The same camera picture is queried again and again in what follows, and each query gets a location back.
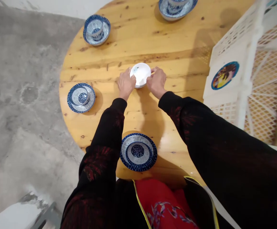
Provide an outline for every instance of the wooden table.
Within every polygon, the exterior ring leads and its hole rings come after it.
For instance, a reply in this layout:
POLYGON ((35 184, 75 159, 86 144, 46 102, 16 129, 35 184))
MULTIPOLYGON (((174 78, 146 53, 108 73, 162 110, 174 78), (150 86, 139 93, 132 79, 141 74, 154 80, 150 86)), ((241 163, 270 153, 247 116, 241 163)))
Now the wooden table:
MULTIPOLYGON (((118 97, 116 78, 136 63, 159 66, 167 74, 166 90, 203 101, 212 47, 252 4, 253 0, 200 0, 192 12, 173 23, 161 17, 156 0, 114 0, 100 9, 97 14, 111 22, 108 40, 93 47, 84 41, 81 28, 60 76, 61 110, 75 142, 82 150, 90 145, 103 111, 118 97), (83 114, 71 111, 66 101, 71 87, 80 82, 90 84, 96 93, 94 106, 83 114)), ((172 120, 147 87, 134 89, 128 100, 123 137, 134 132, 152 138, 158 149, 156 164, 134 172, 119 160, 117 177, 153 176, 179 187, 183 176, 190 175, 204 184, 172 120)))

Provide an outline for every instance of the black jacket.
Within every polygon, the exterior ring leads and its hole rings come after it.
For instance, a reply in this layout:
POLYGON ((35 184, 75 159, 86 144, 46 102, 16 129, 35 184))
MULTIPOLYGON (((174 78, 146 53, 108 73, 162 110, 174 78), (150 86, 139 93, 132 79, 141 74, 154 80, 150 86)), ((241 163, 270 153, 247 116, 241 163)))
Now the black jacket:
MULTIPOLYGON (((115 179, 126 106, 118 98, 102 114, 61 228, 148 228, 135 182, 115 179)), ((201 177, 238 225, 277 228, 277 151, 190 97, 167 92, 159 108, 171 117, 201 177)), ((184 193, 199 228, 231 228, 204 188, 185 179, 184 193)))

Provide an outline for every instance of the yellow trim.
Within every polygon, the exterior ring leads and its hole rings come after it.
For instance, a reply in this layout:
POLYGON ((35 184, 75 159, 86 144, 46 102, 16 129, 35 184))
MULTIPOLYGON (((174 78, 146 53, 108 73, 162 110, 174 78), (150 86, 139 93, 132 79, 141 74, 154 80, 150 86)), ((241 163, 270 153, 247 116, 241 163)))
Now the yellow trim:
POLYGON ((135 194, 136 194, 137 202, 138 202, 139 206, 141 207, 142 213, 144 214, 144 217, 145 217, 145 220, 146 220, 146 222, 147 222, 148 228, 149 228, 149 229, 152 229, 152 228, 151 228, 151 225, 150 225, 150 223, 149 223, 148 217, 147 217, 147 215, 146 215, 144 209, 142 208, 142 204, 141 204, 141 202, 139 201, 138 194, 137 194, 137 190, 136 190, 136 186, 135 186, 135 180, 133 180, 133 184, 134 184, 134 188, 135 188, 135 194))
MULTIPOLYGON (((184 176, 184 178, 193 179, 194 181, 196 181, 203 188, 203 186, 195 178, 193 178, 191 176, 184 176)), ((210 194, 208 192, 207 192, 207 194, 209 195, 209 198, 211 199, 212 213, 213 213, 213 217, 214 217, 215 228, 219 229, 219 223, 218 223, 217 212, 216 212, 216 207, 215 207, 214 201, 212 200, 212 197, 210 196, 210 194)))

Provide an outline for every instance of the person's right hand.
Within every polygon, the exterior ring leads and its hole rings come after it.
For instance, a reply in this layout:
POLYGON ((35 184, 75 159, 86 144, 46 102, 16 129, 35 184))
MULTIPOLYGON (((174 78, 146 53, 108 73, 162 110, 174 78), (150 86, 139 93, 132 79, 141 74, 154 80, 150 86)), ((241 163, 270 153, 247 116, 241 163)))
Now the person's right hand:
POLYGON ((166 74, 163 69, 159 67, 151 69, 151 73, 154 74, 147 78, 147 87, 156 98, 161 99, 161 97, 167 92, 164 88, 166 74))

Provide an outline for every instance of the white plastic crate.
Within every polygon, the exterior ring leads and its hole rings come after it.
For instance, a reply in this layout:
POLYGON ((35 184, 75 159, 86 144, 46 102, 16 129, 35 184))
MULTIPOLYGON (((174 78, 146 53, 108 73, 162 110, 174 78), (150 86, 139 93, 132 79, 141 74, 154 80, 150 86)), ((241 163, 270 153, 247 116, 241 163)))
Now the white plastic crate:
POLYGON ((272 144, 277 120, 277 0, 258 0, 214 46, 204 104, 272 144))

